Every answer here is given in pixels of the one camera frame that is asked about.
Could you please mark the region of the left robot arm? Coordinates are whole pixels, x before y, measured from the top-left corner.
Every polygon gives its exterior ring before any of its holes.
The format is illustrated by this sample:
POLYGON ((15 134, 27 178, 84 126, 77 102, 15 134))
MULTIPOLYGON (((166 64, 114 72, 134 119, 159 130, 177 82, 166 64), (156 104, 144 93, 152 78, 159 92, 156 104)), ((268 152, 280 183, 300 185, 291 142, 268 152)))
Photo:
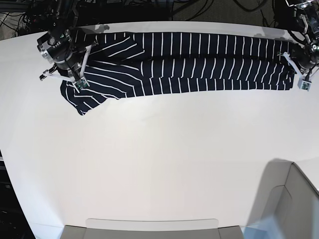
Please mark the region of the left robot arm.
POLYGON ((298 32, 304 37, 299 39, 291 30, 290 36, 300 47, 293 57, 299 69, 308 77, 319 66, 319 10, 317 0, 287 0, 286 4, 294 10, 293 19, 298 25, 298 32))

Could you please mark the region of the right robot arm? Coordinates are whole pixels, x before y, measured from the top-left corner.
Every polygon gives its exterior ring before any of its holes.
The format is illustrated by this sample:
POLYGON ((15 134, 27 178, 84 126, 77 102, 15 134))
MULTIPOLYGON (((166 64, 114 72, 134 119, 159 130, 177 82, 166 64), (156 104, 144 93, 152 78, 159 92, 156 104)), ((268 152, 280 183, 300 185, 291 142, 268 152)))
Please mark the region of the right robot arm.
POLYGON ((39 79, 60 78, 72 82, 80 79, 86 48, 76 44, 78 20, 76 0, 52 0, 52 15, 46 34, 38 38, 37 49, 41 56, 53 66, 45 70, 39 79))

